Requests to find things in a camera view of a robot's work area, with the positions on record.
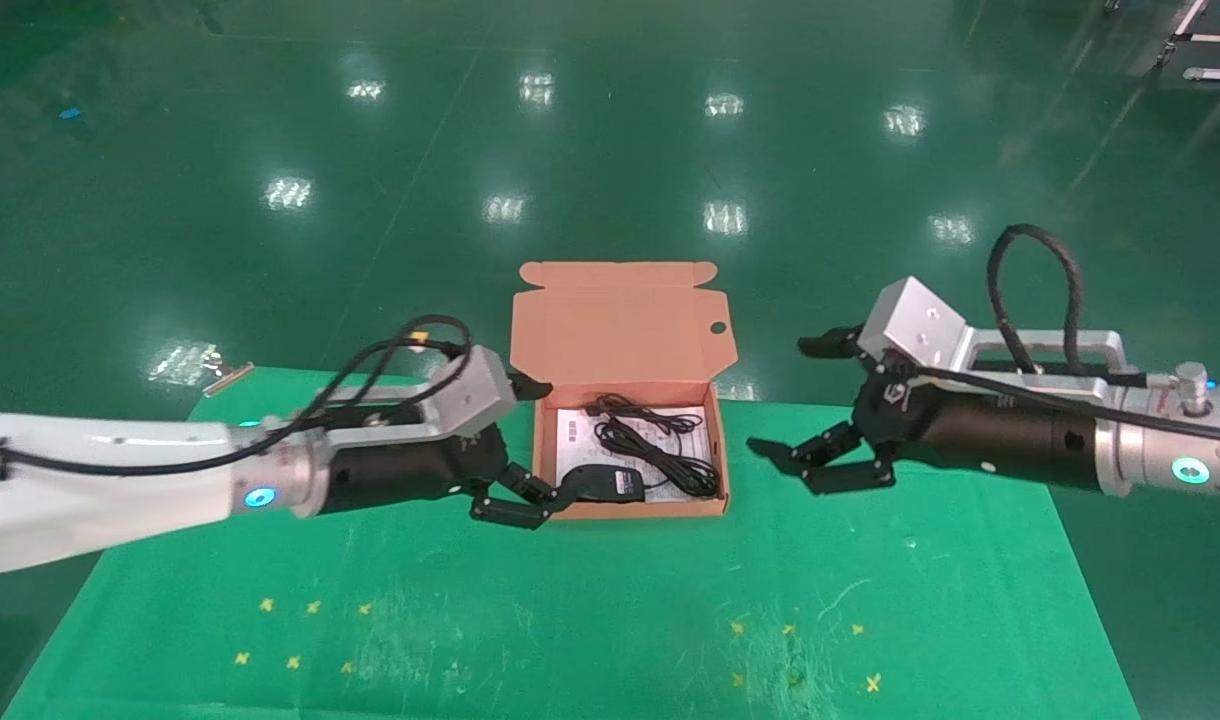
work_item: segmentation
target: white robotic arm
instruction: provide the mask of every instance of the white robotic arm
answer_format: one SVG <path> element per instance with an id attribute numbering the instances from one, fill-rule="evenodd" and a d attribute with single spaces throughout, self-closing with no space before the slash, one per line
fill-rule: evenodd
<path id="1" fill-rule="evenodd" d="M 456 370 L 453 382 L 431 397 L 404 401 Z M 362 404 L 349 401 L 353 392 L 337 392 L 312 427 L 262 454 L 143 477 L 93 469 L 224 456 L 285 423 L 267 419 L 259 427 L 229 427 L 0 414 L 0 447 L 81 465 L 81 471 L 65 471 L 0 454 L 0 574 L 273 509 L 307 517 L 464 493 L 473 498 L 473 519 L 520 527 L 537 527 L 554 510 L 486 500 L 492 482 L 518 493 L 540 483 L 510 464 L 495 422 L 517 406 L 518 397 L 547 393 L 523 375 L 506 373 L 494 351 L 471 347 L 427 384 L 376 387 Z"/>

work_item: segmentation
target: epoxy floor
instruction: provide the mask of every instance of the epoxy floor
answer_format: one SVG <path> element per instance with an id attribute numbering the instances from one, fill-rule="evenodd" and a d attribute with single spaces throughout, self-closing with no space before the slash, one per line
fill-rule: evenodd
<path id="1" fill-rule="evenodd" d="M 903 275 L 986 325 L 1014 222 L 1086 327 L 1220 378 L 1220 85 L 1180 79 L 1220 50 L 1144 72 L 1176 10 L 0 0 L 0 411 L 182 419 L 163 359 L 333 369 L 425 311 L 505 351 L 536 259 L 712 260 L 725 395 L 844 404 L 794 338 Z M 1058 325 L 1054 261 L 1008 267 Z M 1220 718 L 1220 503 L 1055 498 L 1142 715 Z M 0 578 L 0 710 L 88 566 Z"/>

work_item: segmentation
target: robotic arm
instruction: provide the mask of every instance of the robotic arm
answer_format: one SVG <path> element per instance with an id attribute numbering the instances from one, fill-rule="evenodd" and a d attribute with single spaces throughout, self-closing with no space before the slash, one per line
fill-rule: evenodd
<path id="1" fill-rule="evenodd" d="M 916 278 L 904 278 L 880 293 L 866 323 L 798 340 L 806 356 L 863 365 L 867 378 L 852 420 L 797 447 L 756 438 L 748 445 L 815 495 L 891 487 L 900 460 L 1109 495 L 1135 486 L 1220 495 L 1220 386 L 1204 366 L 1139 373 L 1121 336 L 1076 331 L 1076 306 L 1071 332 L 1013 331 L 994 288 L 997 265 L 994 251 L 989 289 L 1003 329 L 971 327 Z M 993 350 L 1031 360 L 1006 332 L 1021 347 L 1063 349 L 1072 361 L 1032 373 L 1016 361 L 981 360 Z M 1081 351 L 1103 364 L 1081 365 Z M 837 464 L 865 442 L 874 460 Z"/>
<path id="2" fill-rule="evenodd" d="M 495 422 L 517 401 L 549 391 L 506 373 L 488 348 L 468 347 L 426 384 L 373 387 L 362 401 L 353 400 L 355 388 L 336 389 L 303 430 L 266 452 L 144 477 L 93 469 L 231 455 L 287 422 L 229 427 L 0 414 L 0 448 L 13 452 L 0 452 L 0 574 L 281 506 L 309 517 L 467 495 L 472 519 L 537 528 L 573 502 L 575 488 L 558 492 L 510 463 Z M 37 466 L 21 460 L 24 454 L 65 456 L 78 463 L 62 465 L 79 471 Z M 488 495 L 494 483 L 520 502 Z"/>

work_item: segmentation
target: black cable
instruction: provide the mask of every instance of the black cable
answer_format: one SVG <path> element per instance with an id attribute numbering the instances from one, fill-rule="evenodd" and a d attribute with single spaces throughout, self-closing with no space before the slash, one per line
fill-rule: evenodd
<path id="1" fill-rule="evenodd" d="M 464 369 L 467 367 L 468 351 L 472 350 L 472 333 L 468 332 L 467 325 L 459 322 L 458 319 L 451 319 L 449 315 L 418 315 L 417 319 L 409 320 L 407 323 L 401 325 L 401 328 L 388 342 L 375 343 L 371 347 L 364 348 L 357 355 L 353 356 L 339 372 L 336 373 L 334 378 L 322 388 L 317 395 L 314 395 L 312 401 L 299 412 L 294 420 L 284 425 L 284 427 L 272 430 L 262 439 L 255 441 L 251 445 L 240 448 L 240 450 L 229 452 L 229 454 L 207 456 L 204 460 L 190 460 L 188 463 L 172 463 L 167 465 L 96 465 L 89 463 L 74 463 L 71 460 L 57 460 L 54 456 L 33 455 L 30 452 L 12 450 L 12 448 L 1 445 L 0 443 L 0 461 L 2 464 L 18 464 L 18 465 L 30 465 L 34 469 L 46 469 L 56 470 L 61 473 L 78 473 L 78 475 L 112 475 L 113 477 L 149 477 L 149 475 L 174 475 L 174 473 L 199 473 L 203 470 L 221 469 L 223 465 L 231 465 L 232 463 L 239 463 L 245 460 L 246 456 L 261 455 L 264 452 L 268 450 L 276 443 L 284 441 L 284 438 L 300 432 L 300 430 L 306 430 L 310 425 L 316 421 L 314 416 L 321 411 L 329 398 L 334 395 L 336 389 L 339 389 L 342 383 L 348 380 L 350 373 L 357 372 L 360 365 L 370 360 L 377 351 L 383 351 L 381 360 L 375 365 L 366 378 L 366 382 L 360 386 L 357 393 L 348 398 L 344 401 L 343 408 L 353 408 L 357 405 L 368 389 L 371 389 L 383 370 L 386 370 L 392 354 L 398 347 L 434 347 L 442 350 L 442 345 L 449 345 L 449 343 L 440 342 L 422 342 L 414 340 L 410 338 L 412 333 L 418 327 L 423 325 L 450 325 L 450 327 L 464 333 L 464 342 L 460 345 L 454 347 L 460 356 L 464 356 L 459 361 L 459 365 L 444 380 L 437 382 L 428 387 L 427 389 L 415 393 L 415 395 L 401 398 L 396 401 L 396 408 L 412 405 L 416 401 L 427 400 L 428 397 L 436 395 L 436 393 L 445 389 L 450 383 L 459 380 L 460 375 L 464 375 Z"/>
<path id="2" fill-rule="evenodd" d="M 636 456 L 647 461 L 664 473 L 664 482 L 648 488 L 656 488 L 671 483 L 677 489 L 691 497 L 716 497 L 720 492 L 721 475 L 715 465 L 698 456 L 680 455 L 680 437 L 693 432 L 700 427 L 703 419 L 698 415 L 661 415 L 654 410 L 639 406 L 622 395 L 601 395 L 597 398 L 597 404 L 588 408 L 592 415 L 606 415 L 606 419 L 597 423 L 597 441 L 601 447 L 615 455 Z M 655 425 L 670 436 L 677 436 L 678 452 L 665 452 L 660 447 L 651 445 L 647 438 L 640 437 L 637 430 L 632 430 L 623 420 L 638 419 Z"/>
<path id="3" fill-rule="evenodd" d="M 693 432 L 694 428 L 703 425 L 702 416 L 694 415 L 693 412 L 664 415 L 655 412 L 651 409 L 639 406 L 636 401 L 628 400 L 627 397 L 619 395 L 619 393 L 609 393 L 609 395 L 598 397 L 595 404 L 589 405 L 587 410 L 589 415 L 610 415 L 611 419 L 645 420 L 648 423 L 655 425 L 656 428 L 666 430 L 670 434 L 683 436 Z"/>
<path id="4" fill-rule="evenodd" d="M 993 251 L 988 256 L 988 299 L 993 304 L 993 314 L 997 319 L 997 328 L 1006 340 L 1006 349 L 1017 369 L 1025 373 L 1036 373 L 1036 362 L 1028 354 L 1024 342 L 1017 337 L 1017 331 L 1006 314 L 1006 306 L 1002 301 L 1002 290 L 998 287 L 998 275 L 1002 268 L 1002 260 L 1006 257 L 1006 250 L 1020 236 L 1031 237 L 1041 245 L 1046 247 L 1063 265 L 1063 275 L 1068 278 L 1068 312 L 1063 316 L 1063 359 L 1068 361 L 1068 371 L 1072 375 L 1086 375 L 1086 367 L 1081 364 L 1081 354 L 1077 351 L 1077 328 L 1081 323 L 1081 304 L 1085 300 L 1085 287 L 1081 279 L 1081 266 L 1072 259 L 1072 251 L 1059 238 L 1049 232 L 1036 227 L 1036 225 L 1011 225 L 997 238 Z"/>
<path id="5" fill-rule="evenodd" d="M 1091 405 L 1088 401 L 1069 400 L 1066 397 L 1046 395 L 1027 388 L 1003 383 L 980 375 L 959 373 L 954 370 L 943 369 L 913 369 L 913 377 L 939 378 L 953 381 L 981 389 L 998 393 L 998 395 L 1014 397 L 1019 400 L 1031 401 L 1032 405 L 1041 405 L 1052 410 L 1061 410 L 1076 415 L 1085 415 L 1087 419 L 1108 420 L 1114 423 L 1136 425 L 1146 430 L 1160 430 L 1163 433 L 1175 433 L 1181 436 L 1213 439 L 1220 442 L 1220 428 L 1211 425 L 1186 423 L 1182 420 L 1158 419 L 1153 415 L 1119 410 L 1118 408 L 1104 408 Z"/>

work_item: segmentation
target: black cylindrical joint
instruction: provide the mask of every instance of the black cylindrical joint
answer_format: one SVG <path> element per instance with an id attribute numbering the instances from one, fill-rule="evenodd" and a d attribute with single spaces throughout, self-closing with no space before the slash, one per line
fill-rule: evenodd
<path id="1" fill-rule="evenodd" d="M 1002 395 L 944 393 L 899 455 L 937 469 L 986 470 L 1019 480 L 1099 491 L 1096 421 Z"/>
<path id="2" fill-rule="evenodd" d="M 329 465 L 321 513 L 438 500 L 494 480 L 506 466 L 508 450 L 495 425 L 473 438 L 342 448 Z"/>

